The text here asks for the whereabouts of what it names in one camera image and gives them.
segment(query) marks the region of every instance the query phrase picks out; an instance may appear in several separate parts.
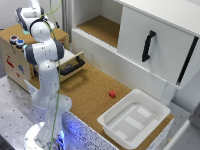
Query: cardboard box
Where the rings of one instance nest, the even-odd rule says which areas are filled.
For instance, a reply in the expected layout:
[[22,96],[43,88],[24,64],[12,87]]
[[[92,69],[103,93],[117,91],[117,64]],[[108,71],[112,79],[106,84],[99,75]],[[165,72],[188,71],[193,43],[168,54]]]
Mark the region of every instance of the cardboard box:
[[[63,43],[65,49],[69,49],[69,35],[60,29],[55,29],[54,33],[56,38]],[[10,44],[10,37],[13,35],[18,36],[19,39],[23,39],[26,44],[33,44],[36,42],[30,34],[23,34],[20,25],[15,25],[0,31],[0,50],[6,74],[25,90],[28,90],[24,79],[29,81],[34,78],[36,74],[33,70],[33,66],[26,61],[22,49],[17,49],[15,45]]]

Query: cabinet door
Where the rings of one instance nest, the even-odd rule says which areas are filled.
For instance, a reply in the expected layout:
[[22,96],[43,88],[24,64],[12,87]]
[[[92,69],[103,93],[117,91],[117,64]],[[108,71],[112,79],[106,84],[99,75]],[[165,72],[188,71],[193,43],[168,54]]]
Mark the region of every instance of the cabinet door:
[[[150,31],[148,55],[143,62],[145,41]],[[194,36],[124,6],[119,35],[118,53],[158,76],[176,84]]]

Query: drawer handle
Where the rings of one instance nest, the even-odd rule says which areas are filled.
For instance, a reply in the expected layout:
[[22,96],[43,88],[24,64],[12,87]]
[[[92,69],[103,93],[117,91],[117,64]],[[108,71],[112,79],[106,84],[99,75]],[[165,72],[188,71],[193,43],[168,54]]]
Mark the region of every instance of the drawer handle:
[[80,59],[79,56],[76,57],[76,61],[78,62],[77,65],[75,65],[71,68],[65,69],[65,70],[60,69],[60,74],[63,76],[66,76],[66,75],[72,73],[73,71],[77,70],[78,68],[82,67],[85,64],[85,62],[82,59]]
[[156,32],[150,31],[149,35],[147,36],[147,39],[146,39],[145,45],[144,45],[144,51],[142,54],[142,62],[145,62],[150,58],[150,56],[148,55],[149,47],[151,44],[151,38],[154,37],[155,35],[156,35]]

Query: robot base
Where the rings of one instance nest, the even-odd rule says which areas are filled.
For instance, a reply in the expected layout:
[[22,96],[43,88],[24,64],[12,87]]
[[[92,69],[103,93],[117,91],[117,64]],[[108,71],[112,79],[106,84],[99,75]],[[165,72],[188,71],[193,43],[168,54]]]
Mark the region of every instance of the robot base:
[[[43,125],[44,125],[44,122],[35,124],[26,132],[26,135],[24,138],[24,149],[25,150],[34,150],[34,149],[35,150],[49,150],[49,147],[47,147],[47,146],[44,147],[44,146],[40,145],[40,143],[36,139],[36,136]],[[65,137],[64,141],[65,141],[66,147],[68,147],[68,145],[70,143],[70,138]]]

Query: white tray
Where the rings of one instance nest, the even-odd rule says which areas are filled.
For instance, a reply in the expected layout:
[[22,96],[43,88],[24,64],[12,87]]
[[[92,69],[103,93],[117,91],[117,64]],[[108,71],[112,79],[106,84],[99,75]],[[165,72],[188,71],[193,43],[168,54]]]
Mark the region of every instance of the white tray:
[[133,90],[98,118],[104,131],[126,149],[136,149],[169,115],[170,109]]

